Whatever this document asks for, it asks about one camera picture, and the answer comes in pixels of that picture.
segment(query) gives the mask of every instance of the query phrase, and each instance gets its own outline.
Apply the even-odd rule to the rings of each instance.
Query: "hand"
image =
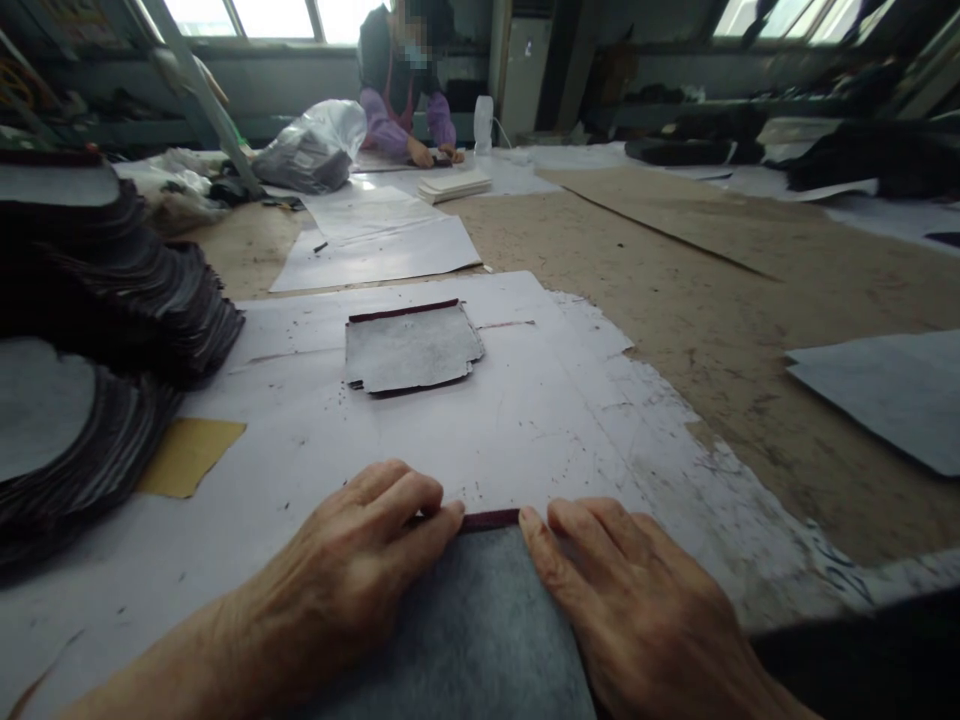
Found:
[[[454,165],[459,165],[463,162],[463,153],[457,150],[456,146],[451,145],[450,143],[444,143],[441,145],[440,152],[450,158]]]
[[[534,510],[520,526],[613,717],[815,717],[767,675],[723,590],[651,517],[615,500],[554,500],[547,519],[576,564]]]
[[[257,704],[304,700],[383,643],[400,597],[457,534],[464,506],[399,460],[371,465],[317,508],[297,535],[229,603],[245,682]],[[423,511],[429,520],[411,527]]]
[[[423,168],[424,170],[429,170],[433,167],[433,153],[430,152],[430,148],[412,135],[407,138],[407,152],[410,153],[410,157],[413,158],[417,167]]]

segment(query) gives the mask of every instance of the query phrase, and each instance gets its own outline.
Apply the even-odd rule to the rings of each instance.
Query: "plastic bottle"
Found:
[[[481,95],[473,114],[473,137],[477,155],[489,155],[493,149],[493,98]]]

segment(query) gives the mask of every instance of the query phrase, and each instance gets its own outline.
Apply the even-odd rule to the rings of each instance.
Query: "stack of leather pieces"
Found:
[[[0,153],[0,337],[180,389],[207,380],[243,316],[196,245],[165,245],[142,220],[134,185],[97,154]]]
[[[0,341],[0,571],[44,559],[126,500],[180,397],[38,338]]]
[[[0,571],[129,497],[243,326],[201,250],[143,211],[97,154],[0,153]]]

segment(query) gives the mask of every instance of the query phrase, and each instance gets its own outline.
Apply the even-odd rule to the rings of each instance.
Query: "purple sleeve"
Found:
[[[407,155],[407,133],[390,119],[383,98],[373,88],[360,91],[360,105],[367,114],[367,137],[372,138],[377,147],[387,155],[403,157]]]
[[[443,96],[443,93],[436,92],[430,96],[430,102],[427,103],[427,127],[430,128],[430,136],[437,144],[457,146],[457,131],[450,120],[450,104]]]

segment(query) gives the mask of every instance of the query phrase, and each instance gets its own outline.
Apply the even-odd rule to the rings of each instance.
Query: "gray felt piece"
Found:
[[[0,165],[0,202],[103,207],[120,198],[120,180],[106,161],[96,167]]]
[[[289,715],[595,717],[573,633],[516,527],[455,540],[404,598],[387,647]]]
[[[792,350],[788,370],[872,432],[960,476],[960,330]]]
[[[0,341],[0,482],[69,449],[93,408],[96,374],[78,355],[58,357],[38,338]]]
[[[347,325],[347,382],[370,393],[456,380],[481,357],[483,343],[459,303]]]

